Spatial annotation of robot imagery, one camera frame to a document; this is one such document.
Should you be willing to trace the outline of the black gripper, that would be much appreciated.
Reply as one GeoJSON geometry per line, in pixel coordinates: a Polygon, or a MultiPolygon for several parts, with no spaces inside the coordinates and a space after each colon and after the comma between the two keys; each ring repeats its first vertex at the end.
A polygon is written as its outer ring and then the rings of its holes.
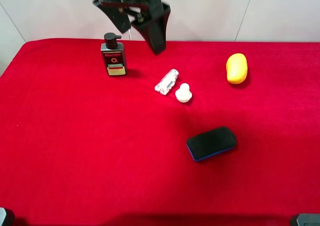
{"type": "Polygon", "coordinates": [[[131,26],[134,27],[155,55],[166,49],[166,31],[171,9],[162,0],[93,0],[92,4],[99,8],[122,34],[131,26]],[[128,15],[119,10],[131,11],[134,14],[162,15],[155,19],[144,19],[143,22],[130,22],[128,15]]]}

